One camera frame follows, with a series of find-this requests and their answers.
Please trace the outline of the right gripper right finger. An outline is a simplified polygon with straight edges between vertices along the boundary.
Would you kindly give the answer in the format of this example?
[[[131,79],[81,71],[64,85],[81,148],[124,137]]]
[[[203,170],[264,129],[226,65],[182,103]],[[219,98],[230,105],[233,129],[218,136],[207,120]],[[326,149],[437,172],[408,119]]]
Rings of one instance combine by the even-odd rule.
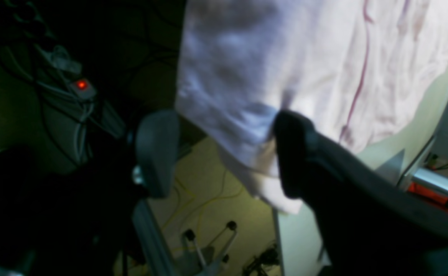
[[[312,208],[335,276],[448,276],[448,213],[396,189],[296,112],[273,125],[282,188]]]

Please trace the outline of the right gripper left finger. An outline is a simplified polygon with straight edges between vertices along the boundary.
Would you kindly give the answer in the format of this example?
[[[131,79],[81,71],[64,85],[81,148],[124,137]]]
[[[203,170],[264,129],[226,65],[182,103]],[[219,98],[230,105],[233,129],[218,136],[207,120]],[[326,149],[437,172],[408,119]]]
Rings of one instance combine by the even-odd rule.
[[[165,109],[141,116],[127,139],[135,158],[132,182],[154,199],[169,196],[180,142],[177,113]]]

